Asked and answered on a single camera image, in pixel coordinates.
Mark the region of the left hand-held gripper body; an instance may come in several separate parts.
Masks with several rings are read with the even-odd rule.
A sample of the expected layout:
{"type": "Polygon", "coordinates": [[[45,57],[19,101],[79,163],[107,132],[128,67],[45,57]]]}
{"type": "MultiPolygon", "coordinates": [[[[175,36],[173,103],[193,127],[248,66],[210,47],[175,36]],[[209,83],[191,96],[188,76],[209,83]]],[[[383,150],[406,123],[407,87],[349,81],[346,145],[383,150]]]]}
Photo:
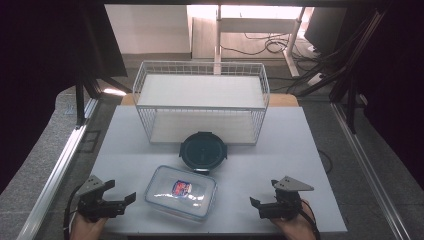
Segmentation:
{"type": "Polygon", "coordinates": [[[97,222],[101,218],[116,218],[125,212],[126,206],[117,205],[117,202],[122,200],[107,201],[99,198],[104,183],[97,176],[91,175],[77,191],[77,211],[91,222],[97,222]]]}

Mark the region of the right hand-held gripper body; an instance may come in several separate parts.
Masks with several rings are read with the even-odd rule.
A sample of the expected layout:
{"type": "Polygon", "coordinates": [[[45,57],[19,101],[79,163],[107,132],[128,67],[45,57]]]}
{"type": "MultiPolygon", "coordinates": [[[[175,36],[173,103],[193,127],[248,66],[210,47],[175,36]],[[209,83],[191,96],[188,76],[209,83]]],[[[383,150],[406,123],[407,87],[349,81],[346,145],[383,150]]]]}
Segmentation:
{"type": "Polygon", "coordinates": [[[260,204],[261,218],[284,218],[291,220],[297,217],[302,210],[300,191],[313,191],[314,187],[292,177],[285,176],[276,184],[274,203],[260,204]]]}

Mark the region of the clear rectangular food container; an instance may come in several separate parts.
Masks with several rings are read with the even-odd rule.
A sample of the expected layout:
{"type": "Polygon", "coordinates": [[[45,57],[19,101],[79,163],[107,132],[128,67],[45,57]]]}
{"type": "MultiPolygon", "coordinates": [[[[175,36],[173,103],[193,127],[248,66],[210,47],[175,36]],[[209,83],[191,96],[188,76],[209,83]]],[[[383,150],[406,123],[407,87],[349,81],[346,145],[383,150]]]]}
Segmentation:
{"type": "Polygon", "coordinates": [[[205,175],[159,166],[145,191],[144,199],[153,207],[195,221],[209,215],[217,182],[205,175]]]}

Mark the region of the round dark food container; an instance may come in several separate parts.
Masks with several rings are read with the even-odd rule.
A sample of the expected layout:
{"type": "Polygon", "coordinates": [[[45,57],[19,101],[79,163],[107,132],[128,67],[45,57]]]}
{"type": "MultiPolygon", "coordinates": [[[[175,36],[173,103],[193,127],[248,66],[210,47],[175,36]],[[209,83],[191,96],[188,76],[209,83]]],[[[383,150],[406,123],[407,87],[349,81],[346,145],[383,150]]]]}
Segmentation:
{"type": "Polygon", "coordinates": [[[212,132],[197,132],[181,145],[179,156],[194,172],[208,175],[227,158],[227,145],[212,132]]]}

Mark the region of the white wire shelf rack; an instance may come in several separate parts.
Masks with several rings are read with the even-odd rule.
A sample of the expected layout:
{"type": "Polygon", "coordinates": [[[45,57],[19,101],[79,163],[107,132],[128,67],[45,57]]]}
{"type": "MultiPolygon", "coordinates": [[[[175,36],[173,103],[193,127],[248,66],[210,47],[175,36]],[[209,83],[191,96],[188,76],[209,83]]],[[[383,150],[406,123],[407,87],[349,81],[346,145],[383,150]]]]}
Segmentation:
{"type": "Polygon", "coordinates": [[[226,144],[257,143],[270,99],[261,63],[144,61],[133,101],[152,143],[210,132],[226,144]]]}

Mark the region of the person's left hand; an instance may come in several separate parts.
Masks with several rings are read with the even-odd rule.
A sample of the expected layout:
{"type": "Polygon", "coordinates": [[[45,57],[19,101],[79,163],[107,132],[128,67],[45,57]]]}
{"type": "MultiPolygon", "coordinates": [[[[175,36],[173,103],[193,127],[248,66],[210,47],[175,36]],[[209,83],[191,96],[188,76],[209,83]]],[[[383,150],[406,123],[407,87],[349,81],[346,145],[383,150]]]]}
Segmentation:
{"type": "Polygon", "coordinates": [[[90,222],[77,213],[72,223],[70,240],[99,240],[106,222],[107,218],[90,222]]]}

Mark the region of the person's right hand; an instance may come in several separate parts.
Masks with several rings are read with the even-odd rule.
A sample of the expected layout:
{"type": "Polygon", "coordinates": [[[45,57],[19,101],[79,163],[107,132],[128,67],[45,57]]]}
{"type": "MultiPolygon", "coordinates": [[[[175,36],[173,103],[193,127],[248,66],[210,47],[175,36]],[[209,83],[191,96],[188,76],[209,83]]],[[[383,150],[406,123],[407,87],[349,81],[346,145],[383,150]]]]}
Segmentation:
{"type": "Polygon", "coordinates": [[[287,240],[316,240],[313,225],[310,223],[315,220],[315,217],[307,200],[302,200],[302,210],[307,218],[299,214],[291,220],[271,219],[271,222],[281,230],[287,240]]]}

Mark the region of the wooden table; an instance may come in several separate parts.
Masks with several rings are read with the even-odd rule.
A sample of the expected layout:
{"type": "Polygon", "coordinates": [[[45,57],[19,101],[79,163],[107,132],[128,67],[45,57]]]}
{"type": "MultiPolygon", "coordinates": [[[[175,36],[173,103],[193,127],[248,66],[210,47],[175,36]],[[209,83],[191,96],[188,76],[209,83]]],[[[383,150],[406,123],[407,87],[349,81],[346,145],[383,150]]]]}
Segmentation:
{"type": "MultiPolygon", "coordinates": [[[[132,106],[134,104],[131,94],[123,97],[121,104],[124,106],[132,106]]],[[[298,107],[299,103],[292,94],[271,93],[269,99],[270,107],[298,107]]]]}

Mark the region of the black metal stand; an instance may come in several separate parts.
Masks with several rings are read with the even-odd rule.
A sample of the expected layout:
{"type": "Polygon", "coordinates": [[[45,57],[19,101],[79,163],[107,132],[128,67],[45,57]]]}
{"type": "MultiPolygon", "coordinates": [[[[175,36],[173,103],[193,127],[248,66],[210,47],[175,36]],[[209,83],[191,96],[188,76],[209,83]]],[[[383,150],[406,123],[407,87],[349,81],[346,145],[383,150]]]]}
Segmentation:
{"type": "Polygon", "coordinates": [[[82,20],[82,33],[78,35],[82,73],[76,82],[77,127],[80,128],[86,121],[84,91],[97,99],[102,92],[98,79],[124,93],[131,90],[114,80],[114,77],[126,77],[127,71],[104,4],[81,0],[77,8],[82,20]]]}
{"type": "Polygon", "coordinates": [[[304,97],[334,82],[335,85],[329,93],[329,100],[332,103],[340,102],[344,96],[347,96],[345,123],[353,133],[356,133],[354,126],[354,111],[358,87],[358,82],[354,78],[354,70],[384,15],[385,12],[379,12],[377,9],[372,9],[351,38],[354,48],[347,49],[345,55],[346,61],[344,64],[320,82],[296,94],[297,97],[304,97]]]}

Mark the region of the dark monitor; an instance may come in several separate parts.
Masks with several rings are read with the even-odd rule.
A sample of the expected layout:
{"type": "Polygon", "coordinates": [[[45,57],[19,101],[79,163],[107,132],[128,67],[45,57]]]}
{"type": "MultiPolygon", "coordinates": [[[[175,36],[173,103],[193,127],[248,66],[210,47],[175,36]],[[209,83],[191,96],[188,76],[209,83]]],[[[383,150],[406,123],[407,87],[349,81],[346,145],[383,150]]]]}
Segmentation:
{"type": "Polygon", "coordinates": [[[322,54],[329,55],[346,40],[343,32],[345,8],[315,7],[305,38],[322,54]]]}

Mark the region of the aluminium rail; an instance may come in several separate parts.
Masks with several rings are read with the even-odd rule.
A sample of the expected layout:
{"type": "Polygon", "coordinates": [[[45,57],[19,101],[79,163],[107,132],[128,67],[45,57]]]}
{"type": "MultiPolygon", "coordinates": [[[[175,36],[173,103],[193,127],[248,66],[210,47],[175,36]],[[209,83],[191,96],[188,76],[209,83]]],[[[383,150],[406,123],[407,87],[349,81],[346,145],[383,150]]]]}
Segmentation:
{"type": "Polygon", "coordinates": [[[347,116],[343,109],[338,105],[331,103],[337,121],[355,155],[355,158],[368,182],[368,185],[376,198],[376,201],[395,237],[396,240],[411,240],[405,224],[391,198],[389,197],[386,189],[383,187],[374,167],[372,166],[368,155],[366,154],[359,138],[347,124],[347,116]]]}
{"type": "Polygon", "coordinates": [[[56,192],[66,174],[77,146],[86,132],[88,122],[98,104],[96,99],[90,98],[83,108],[84,120],[80,126],[73,129],[68,138],[49,178],[47,179],[34,207],[29,213],[16,240],[34,240],[53,202],[56,192]]]}

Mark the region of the white desk frame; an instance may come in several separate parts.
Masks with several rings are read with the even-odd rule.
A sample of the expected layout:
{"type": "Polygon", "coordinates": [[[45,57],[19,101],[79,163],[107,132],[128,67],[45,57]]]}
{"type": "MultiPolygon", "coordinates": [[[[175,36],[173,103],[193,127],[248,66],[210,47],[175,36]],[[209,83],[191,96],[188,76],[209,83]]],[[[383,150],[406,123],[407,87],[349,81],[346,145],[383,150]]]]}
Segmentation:
{"type": "Polygon", "coordinates": [[[305,7],[218,5],[216,10],[216,42],[214,61],[222,59],[223,33],[288,34],[283,55],[292,77],[299,77],[293,49],[302,24],[305,7]]]}

